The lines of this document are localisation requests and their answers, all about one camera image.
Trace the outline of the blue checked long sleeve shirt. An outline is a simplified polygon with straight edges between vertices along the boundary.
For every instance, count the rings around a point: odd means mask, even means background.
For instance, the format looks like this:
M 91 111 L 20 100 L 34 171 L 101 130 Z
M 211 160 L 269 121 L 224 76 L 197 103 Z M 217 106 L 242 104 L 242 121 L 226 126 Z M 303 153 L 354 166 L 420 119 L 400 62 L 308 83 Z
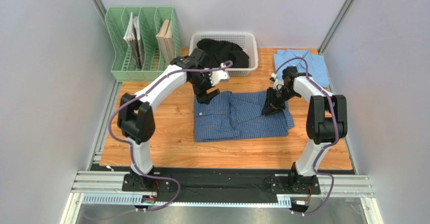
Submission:
M 221 92 L 209 104 L 194 100 L 194 141 L 216 142 L 287 136 L 295 126 L 288 104 L 281 113 L 265 116 L 266 92 Z

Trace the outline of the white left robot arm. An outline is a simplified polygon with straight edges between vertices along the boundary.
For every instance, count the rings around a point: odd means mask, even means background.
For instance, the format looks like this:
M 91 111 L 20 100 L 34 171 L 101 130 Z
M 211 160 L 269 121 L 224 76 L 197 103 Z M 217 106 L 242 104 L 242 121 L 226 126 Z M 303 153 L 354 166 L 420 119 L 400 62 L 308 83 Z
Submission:
M 154 113 L 158 106 L 178 87 L 190 83 L 198 103 L 209 104 L 220 91 L 213 77 L 223 74 L 220 68 L 207 68 L 209 56 L 196 48 L 191 55 L 176 57 L 166 70 L 152 83 L 135 94 L 121 97 L 120 107 L 114 112 L 117 125 L 125 142 L 130 146 L 131 169 L 136 174 L 149 177 L 153 170 L 150 157 L 150 139 L 155 132 Z

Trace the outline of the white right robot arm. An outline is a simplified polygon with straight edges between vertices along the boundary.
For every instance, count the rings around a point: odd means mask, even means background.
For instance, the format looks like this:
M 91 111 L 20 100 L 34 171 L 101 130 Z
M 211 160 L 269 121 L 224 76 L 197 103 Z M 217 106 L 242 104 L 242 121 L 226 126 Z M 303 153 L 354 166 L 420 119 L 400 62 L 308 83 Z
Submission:
M 309 104 L 308 141 L 299 159 L 293 163 L 289 179 L 291 185 L 313 184 L 328 150 L 347 135 L 346 97 L 328 92 L 308 73 L 299 73 L 296 67 L 285 68 L 281 80 L 273 73 L 270 81 L 273 85 L 266 91 L 263 116 L 281 113 L 286 102 L 294 97 L 302 97 Z

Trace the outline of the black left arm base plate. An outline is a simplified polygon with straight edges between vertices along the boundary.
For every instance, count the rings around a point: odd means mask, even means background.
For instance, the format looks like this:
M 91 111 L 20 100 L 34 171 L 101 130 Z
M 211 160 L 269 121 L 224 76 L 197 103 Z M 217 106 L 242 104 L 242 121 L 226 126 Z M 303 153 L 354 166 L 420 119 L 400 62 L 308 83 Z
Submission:
M 171 181 L 147 178 L 134 172 L 124 175 L 122 191 L 125 192 L 169 192 L 174 190 Z

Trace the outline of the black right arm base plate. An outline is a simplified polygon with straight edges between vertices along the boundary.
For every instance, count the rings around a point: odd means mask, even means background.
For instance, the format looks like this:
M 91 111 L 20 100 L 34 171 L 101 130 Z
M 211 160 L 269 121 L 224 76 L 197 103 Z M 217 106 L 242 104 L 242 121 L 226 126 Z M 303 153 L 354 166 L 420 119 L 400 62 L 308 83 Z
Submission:
M 307 195 L 310 193 L 318 195 L 321 193 L 316 175 L 311 177 L 269 176 L 264 179 L 264 182 L 269 185 L 269 189 L 273 194 Z

